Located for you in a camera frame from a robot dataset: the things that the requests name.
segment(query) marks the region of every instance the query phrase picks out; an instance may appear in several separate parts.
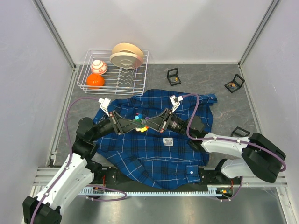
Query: metal corner post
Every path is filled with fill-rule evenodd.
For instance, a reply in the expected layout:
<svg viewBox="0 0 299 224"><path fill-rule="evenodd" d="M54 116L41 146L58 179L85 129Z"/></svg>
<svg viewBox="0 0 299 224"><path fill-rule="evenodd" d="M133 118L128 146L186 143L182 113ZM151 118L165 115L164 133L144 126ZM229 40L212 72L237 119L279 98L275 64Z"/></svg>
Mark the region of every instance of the metal corner post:
<svg viewBox="0 0 299 224"><path fill-rule="evenodd" d="M37 8L37 10L39 11L40 15L42 16L43 20L45 21L49 31L51 32L51 34L53 35L57 45L60 47L63 55L65 56L67 62L69 63L69 65L74 69L76 68L76 64L74 63L69 51L67 50L64 42L62 41L56 27L54 26L54 23L52 21L52 19L50 18L45 6L42 3L42 0L32 0Z"/></svg>
<svg viewBox="0 0 299 224"><path fill-rule="evenodd" d="M269 5L265 15L263 16L260 24L258 25L255 33L253 34L247 48L245 49L240 61L239 61L239 65L242 66L246 60L246 58L248 57L249 53L251 52L251 50L253 49L256 41L258 40L258 38L260 37L262 31L264 30L264 28L266 27L270 17L272 16L274 10L277 8L278 4L279 4L280 0L272 0L271 4Z"/></svg>

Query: blue plaid shirt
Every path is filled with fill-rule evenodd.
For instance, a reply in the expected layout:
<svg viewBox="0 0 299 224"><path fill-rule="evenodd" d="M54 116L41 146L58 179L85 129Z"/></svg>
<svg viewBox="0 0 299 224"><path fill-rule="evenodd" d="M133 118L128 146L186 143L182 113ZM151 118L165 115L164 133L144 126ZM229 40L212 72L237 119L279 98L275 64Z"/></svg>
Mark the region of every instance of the blue plaid shirt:
<svg viewBox="0 0 299 224"><path fill-rule="evenodd" d="M170 96L186 95L182 92L148 90L143 96L129 99L116 99L108 111L117 111L122 117L133 120L137 113L153 117L172 108ZM210 132L213 116L210 105L217 102L214 94L200 95L200 104L196 115L205 124L205 131ZM180 102L175 114L187 120L195 107L196 97L190 96ZM99 123L107 116L100 109L94 118ZM173 146L165 144L163 139L172 138ZM97 140L98 153L107 158L122 173L134 181L156 188L174 190L192 182L200 182L198 166L206 166L208 153L195 152L187 144L188 137L170 130L164 133L148 129L146 132L133 130L125 135L115 133Z"/></svg>

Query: gray marbled surface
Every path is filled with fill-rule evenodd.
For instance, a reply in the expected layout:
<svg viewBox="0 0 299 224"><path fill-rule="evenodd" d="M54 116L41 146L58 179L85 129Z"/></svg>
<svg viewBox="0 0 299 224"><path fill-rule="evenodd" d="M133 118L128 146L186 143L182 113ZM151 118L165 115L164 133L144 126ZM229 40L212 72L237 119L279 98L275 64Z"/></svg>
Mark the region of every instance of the gray marbled surface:
<svg viewBox="0 0 299 224"><path fill-rule="evenodd" d="M178 75L182 84L170 86L166 78L167 70L176 67L179 68ZM230 93L224 87L224 84L231 81L236 73L239 73L239 69L235 64L149 64L146 90L163 89L188 93L195 92L198 94L215 93L218 103L211 106L214 116L212 127L214 134L229 136L237 126L250 132L256 132L244 87L234 93ZM80 97L109 97L114 100L116 98L129 98L130 96L86 94L75 85L71 102ZM78 121L83 117L93 118L98 109L99 103L95 100L81 100L72 107L68 120L72 142L74 142L75 139ZM61 133L54 164L62 165L69 150L64 128ZM215 167L219 160L223 158L231 158L231 156L212 153L208 166ZM94 160L104 166L110 165L110 163L99 154L95 155Z"/></svg>

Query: plate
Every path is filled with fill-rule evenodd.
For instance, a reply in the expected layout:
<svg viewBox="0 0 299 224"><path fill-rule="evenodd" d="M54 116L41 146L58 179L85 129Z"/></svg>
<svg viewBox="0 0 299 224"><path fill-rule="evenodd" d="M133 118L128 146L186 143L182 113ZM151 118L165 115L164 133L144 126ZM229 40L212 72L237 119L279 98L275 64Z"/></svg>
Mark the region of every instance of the plate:
<svg viewBox="0 0 299 224"><path fill-rule="evenodd" d="M112 49L112 54L119 52L132 53L143 58L143 52L137 46L131 43L119 43Z"/></svg>
<svg viewBox="0 0 299 224"><path fill-rule="evenodd" d="M124 69L136 69L143 64L143 59L140 56L127 52L112 54L110 61L115 66Z"/></svg>

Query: wire rack tray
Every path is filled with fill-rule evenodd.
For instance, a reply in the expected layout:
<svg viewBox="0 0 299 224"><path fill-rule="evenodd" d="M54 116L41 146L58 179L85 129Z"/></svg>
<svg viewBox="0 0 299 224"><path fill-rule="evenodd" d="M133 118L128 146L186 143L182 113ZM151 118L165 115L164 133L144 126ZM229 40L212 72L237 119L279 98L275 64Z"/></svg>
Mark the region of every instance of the wire rack tray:
<svg viewBox="0 0 299 224"><path fill-rule="evenodd" d="M149 52L143 50L142 66L137 69L124 69L116 67L110 62L111 51L109 49L89 49L83 65L79 67L77 85L86 93L141 96L145 88ZM104 86L95 89L94 86L86 85L86 80L91 74L92 62L97 59L106 62L108 69L102 75L105 79Z"/></svg>

